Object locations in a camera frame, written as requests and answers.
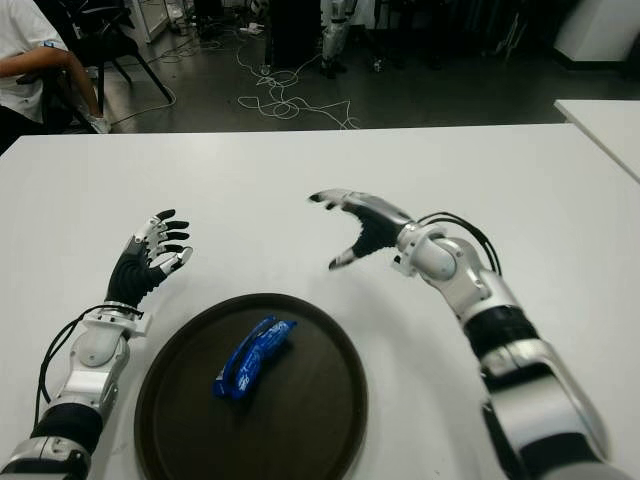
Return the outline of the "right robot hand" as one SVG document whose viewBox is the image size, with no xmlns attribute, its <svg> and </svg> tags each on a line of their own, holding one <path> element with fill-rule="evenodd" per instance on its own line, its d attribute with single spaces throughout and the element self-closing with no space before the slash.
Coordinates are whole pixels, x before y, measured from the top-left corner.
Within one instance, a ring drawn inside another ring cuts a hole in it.
<svg viewBox="0 0 640 480">
<path fill-rule="evenodd" d="M 326 210 L 339 208 L 353 215 L 360 223 L 355 243 L 329 263 L 329 270 L 337 270 L 383 248 L 395 247 L 407 225 L 414 220 L 399 207 L 364 192 L 347 189 L 327 189 L 313 193 L 308 199 L 324 204 Z"/>
</svg>

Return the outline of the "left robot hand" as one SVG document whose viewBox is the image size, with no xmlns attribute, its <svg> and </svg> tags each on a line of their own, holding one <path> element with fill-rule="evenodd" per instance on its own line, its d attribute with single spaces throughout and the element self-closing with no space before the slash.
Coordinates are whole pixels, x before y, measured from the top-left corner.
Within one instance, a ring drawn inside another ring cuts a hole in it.
<svg viewBox="0 0 640 480">
<path fill-rule="evenodd" d="M 111 273 L 106 302 L 137 308 L 189 261 L 193 248 L 183 244 L 190 238 L 189 222 L 175 220 L 175 215 L 175 209 L 160 211 L 132 234 Z"/>
</svg>

